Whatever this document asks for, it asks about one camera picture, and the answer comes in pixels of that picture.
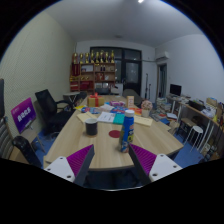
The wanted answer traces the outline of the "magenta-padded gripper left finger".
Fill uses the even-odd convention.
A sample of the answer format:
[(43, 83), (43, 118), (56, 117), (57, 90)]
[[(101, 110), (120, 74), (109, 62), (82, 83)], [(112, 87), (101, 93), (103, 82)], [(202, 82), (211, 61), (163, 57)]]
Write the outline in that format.
[(94, 145), (86, 146), (68, 157), (59, 156), (45, 171), (82, 186), (94, 154)]

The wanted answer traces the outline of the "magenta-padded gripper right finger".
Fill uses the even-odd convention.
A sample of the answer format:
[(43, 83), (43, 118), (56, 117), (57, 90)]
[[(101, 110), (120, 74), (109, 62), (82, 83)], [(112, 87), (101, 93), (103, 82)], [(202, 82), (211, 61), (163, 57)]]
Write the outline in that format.
[(181, 167), (165, 154), (155, 155), (134, 144), (129, 145), (129, 155), (143, 185), (181, 170)]

